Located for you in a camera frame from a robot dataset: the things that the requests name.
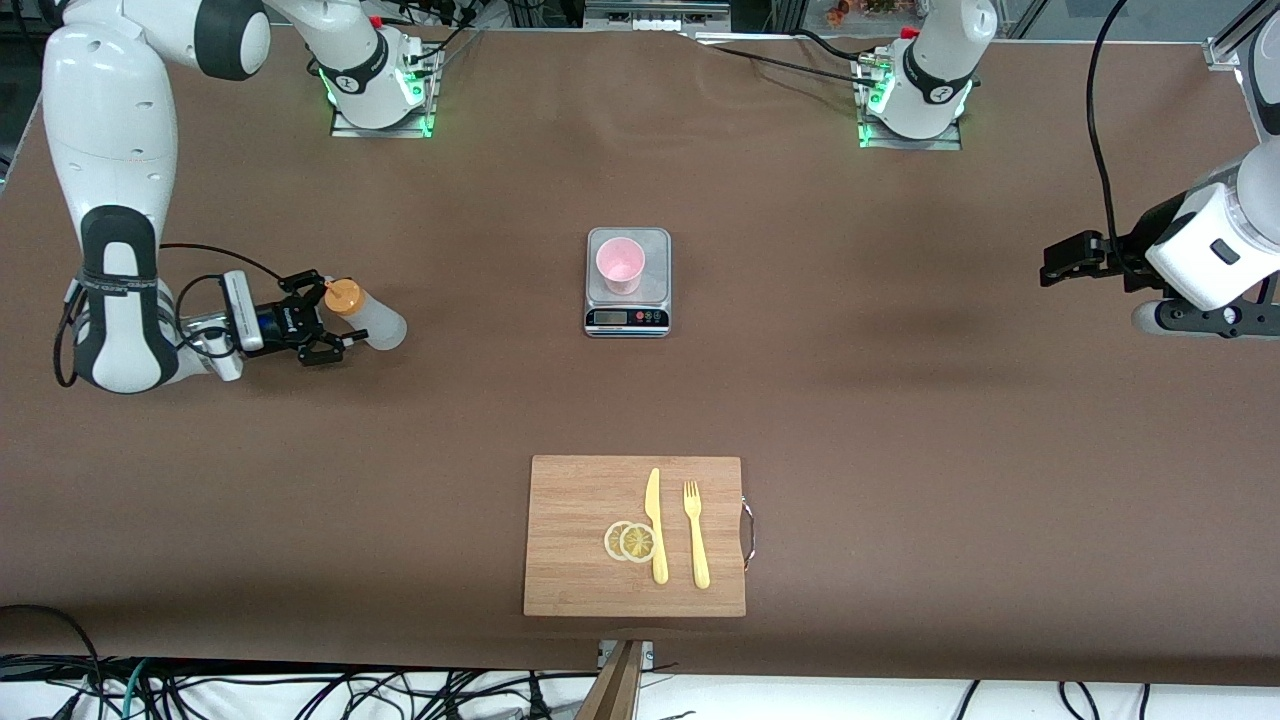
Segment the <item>aluminium frame corner bracket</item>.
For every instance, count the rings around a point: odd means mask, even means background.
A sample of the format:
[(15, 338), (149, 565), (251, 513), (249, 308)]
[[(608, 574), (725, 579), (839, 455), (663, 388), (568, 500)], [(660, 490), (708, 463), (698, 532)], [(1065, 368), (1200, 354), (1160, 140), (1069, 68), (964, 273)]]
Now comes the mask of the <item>aluminium frame corner bracket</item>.
[(1280, 0), (1251, 0), (1215, 36), (1204, 41), (1204, 59), (1211, 70), (1229, 70), (1239, 65), (1239, 53), (1280, 12)]

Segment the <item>translucent sauce bottle orange cap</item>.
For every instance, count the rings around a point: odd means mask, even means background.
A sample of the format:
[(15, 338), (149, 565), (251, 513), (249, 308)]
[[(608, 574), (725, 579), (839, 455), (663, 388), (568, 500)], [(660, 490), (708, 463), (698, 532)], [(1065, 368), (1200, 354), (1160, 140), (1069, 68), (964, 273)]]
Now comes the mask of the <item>translucent sauce bottle orange cap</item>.
[(398, 311), (351, 278), (326, 275), (324, 284), (326, 309), (353, 329), (366, 332), (365, 340), (371, 347), (389, 351), (403, 343), (408, 323)]

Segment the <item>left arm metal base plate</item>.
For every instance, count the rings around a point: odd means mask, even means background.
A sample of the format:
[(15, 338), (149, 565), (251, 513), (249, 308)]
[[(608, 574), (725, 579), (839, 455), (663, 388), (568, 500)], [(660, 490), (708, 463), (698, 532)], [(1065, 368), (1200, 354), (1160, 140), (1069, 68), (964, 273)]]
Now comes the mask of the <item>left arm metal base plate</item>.
[(883, 110), (902, 94), (896, 72), (887, 55), (864, 53), (849, 63), (856, 79), (869, 79), (870, 85), (855, 85), (858, 104), (858, 138), (864, 149), (895, 149), (908, 151), (957, 151), (963, 147), (960, 115), (964, 102), (951, 110), (948, 124), (928, 138), (915, 138), (899, 133), (886, 123)]

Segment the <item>silver metal rail fixture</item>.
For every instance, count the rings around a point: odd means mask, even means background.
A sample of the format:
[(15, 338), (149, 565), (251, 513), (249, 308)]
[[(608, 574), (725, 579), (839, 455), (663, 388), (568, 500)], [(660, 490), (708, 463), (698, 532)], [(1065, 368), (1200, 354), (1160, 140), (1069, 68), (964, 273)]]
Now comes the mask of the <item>silver metal rail fixture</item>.
[(730, 0), (584, 0), (584, 29), (680, 35), (732, 31)]

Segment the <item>yellow plastic knife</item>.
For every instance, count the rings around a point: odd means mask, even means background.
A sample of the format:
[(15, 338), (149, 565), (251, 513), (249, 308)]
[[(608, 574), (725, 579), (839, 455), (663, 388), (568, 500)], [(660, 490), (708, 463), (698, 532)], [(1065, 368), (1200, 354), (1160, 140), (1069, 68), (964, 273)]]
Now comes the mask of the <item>yellow plastic knife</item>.
[(669, 580), (669, 569), (662, 528), (660, 469), (653, 468), (646, 483), (645, 512), (653, 530), (653, 555), (650, 559), (652, 577), (658, 585)]

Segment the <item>yellow plastic fork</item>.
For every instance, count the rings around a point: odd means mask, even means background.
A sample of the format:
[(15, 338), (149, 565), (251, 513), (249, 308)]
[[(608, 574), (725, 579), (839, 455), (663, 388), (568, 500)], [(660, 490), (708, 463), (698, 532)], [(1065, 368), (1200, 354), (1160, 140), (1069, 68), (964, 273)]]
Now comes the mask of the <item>yellow plastic fork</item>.
[(684, 511), (690, 525), (694, 584), (705, 591), (710, 587), (710, 569), (701, 533), (701, 495), (695, 480), (684, 483)]

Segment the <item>silver digital kitchen scale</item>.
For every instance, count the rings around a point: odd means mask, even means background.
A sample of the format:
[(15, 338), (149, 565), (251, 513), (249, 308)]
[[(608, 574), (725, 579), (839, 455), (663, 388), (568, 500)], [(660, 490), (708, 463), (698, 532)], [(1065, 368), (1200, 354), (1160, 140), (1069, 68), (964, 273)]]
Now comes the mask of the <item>silver digital kitchen scale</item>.
[[(613, 237), (636, 240), (646, 266), (639, 290), (614, 295), (595, 268), (595, 254)], [(658, 227), (598, 227), (588, 233), (582, 328), (593, 337), (664, 337), (672, 327), (675, 299), (672, 238)]]

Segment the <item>wooden post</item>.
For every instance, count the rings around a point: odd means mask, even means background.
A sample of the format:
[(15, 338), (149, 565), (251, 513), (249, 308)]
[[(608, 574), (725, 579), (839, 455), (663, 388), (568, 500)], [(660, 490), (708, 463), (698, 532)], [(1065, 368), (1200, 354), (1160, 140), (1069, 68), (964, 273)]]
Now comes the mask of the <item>wooden post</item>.
[(641, 641), (622, 641), (599, 671), (573, 720), (634, 720), (643, 679)]

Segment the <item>wooden cutting board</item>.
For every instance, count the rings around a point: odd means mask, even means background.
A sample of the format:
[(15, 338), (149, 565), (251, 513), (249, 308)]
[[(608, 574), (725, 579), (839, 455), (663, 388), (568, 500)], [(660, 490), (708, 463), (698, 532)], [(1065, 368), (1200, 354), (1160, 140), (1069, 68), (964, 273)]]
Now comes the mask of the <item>wooden cutting board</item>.
[[(603, 539), (616, 521), (650, 527), (645, 491), (660, 469), (662, 528), (669, 580), (650, 562), (614, 561)], [(701, 495), (710, 587), (692, 579), (684, 483)], [(737, 457), (567, 456), (532, 460), (524, 611), (530, 618), (742, 618), (742, 464)]]

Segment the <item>brown table cover sheet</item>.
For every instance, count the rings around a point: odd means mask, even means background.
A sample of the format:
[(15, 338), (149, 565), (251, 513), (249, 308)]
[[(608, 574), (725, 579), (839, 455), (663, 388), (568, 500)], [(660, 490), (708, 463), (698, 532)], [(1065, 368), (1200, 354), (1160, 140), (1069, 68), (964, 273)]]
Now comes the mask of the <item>brown table cover sheet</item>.
[[(35, 120), (0, 193), (0, 603), (99, 651), (1280, 685), (1280, 342), (1038, 283), (1102, 222), (1084, 44), (996, 44), (959, 152), (668, 33), (457, 38), (431, 138), (334, 138), (298, 35), (177, 67), (165, 237), (352, 275), (406, 342), (123, 397), (58, 387), (79, 263)], [(664, 337), (582, 328), (588, 233), (672, 238)], [(522, 609), (532, 457), (732, 456), (737, 619)]]

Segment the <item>pink plastic cup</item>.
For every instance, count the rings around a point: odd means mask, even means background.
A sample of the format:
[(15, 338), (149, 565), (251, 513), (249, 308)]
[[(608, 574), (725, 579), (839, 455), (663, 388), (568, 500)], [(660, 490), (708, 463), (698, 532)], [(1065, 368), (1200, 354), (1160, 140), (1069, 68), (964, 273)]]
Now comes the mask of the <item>pink plastic cup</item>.
[(608, 291), (631, 295), (643, 282), (646, 266), (644, 247), (630, 237), (613, 237), (602, 243), (595, 254), (595, 268)]

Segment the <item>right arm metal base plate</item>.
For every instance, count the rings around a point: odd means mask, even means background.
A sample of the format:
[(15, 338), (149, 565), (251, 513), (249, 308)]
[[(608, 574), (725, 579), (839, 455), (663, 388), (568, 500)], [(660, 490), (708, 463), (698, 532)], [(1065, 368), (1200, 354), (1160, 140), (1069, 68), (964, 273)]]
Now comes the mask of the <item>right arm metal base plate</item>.
[(443, 60), (436, 54), (388, 70), (355, 99), (326, 83), (330, 135), (349, 138), (430, 138), (435, 131)]

